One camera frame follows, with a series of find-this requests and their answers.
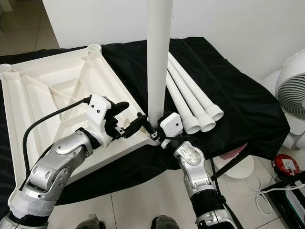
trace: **white lamp base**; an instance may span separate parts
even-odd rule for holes
[[[219,156],[217,156],[213,158],[213,161],[216,167],[218,169],[221,169],[233,159],[234,157],[229,158],[227,160],[223,160]],[[243,179],[250,176],[253,170],[254,170],[254,160],[253,157],[249,155],[244,160],[242,160],[237,165],[235,165],[233,168],[229,169],[227,171],[227,175],[231,178]]]

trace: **white wall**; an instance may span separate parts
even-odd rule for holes
[[[3,8],[2,8],[2,6],[0,5],[0,17],[2,16],[2,14],[3,14]]]
[[[61,48],[146,39],[146,0],[43,0]],[[259,80],[305,48],[304,0],[175,0],[172,38],[205,37]]]
[[[3,11],[13,11],[15,7],[15,0],[0,0],[1,10]]]

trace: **pipe end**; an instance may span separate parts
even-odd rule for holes
[[[182,125],[188,135],[195,134],[200,130],[200,123],[194,116],[183,119]]]
[[[99,44],[90,44],[88,46],[89,53],[100,51],[102,53],[102,47]]]
[[[220,109],[219,106],[217,106],[216,104],[213,104],[211,106],[209,106],[205,112],[207,112],[214,121],[218,121],[219,119],[221,119],[224,115],[224,112],[222,111],[222,109]]]
[[[198,121],[200,123],[201,126],[200,130],[202,132],[208,132],[216,126],[215,121],[212,119],[212,117],[209,114],[203,114],[198,118]]]
[[[0,73],[7,73],[10,72],[12,69],[10,64],[4,63],[0,64]]]

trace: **white fabric wrap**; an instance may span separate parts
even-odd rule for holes
[[[17,191],[15,196],[10,201],[10,210],[13,215],[22,218],[26,215],[33,216],[49,216],[56,204],[56,201],[46,201],[43,199],[36,199]]]

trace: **pink object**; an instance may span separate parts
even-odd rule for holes
[[[244,144],[243,146],[241,147],[238,147],[234,150],[231,150],[225,154],[222,154],[220,155],[219,157],[222,159],[222,160],[227,160],[227,159],[230,159],[230,158],[233,158],[233,157],[236,157],[247,145],[248,143]]]

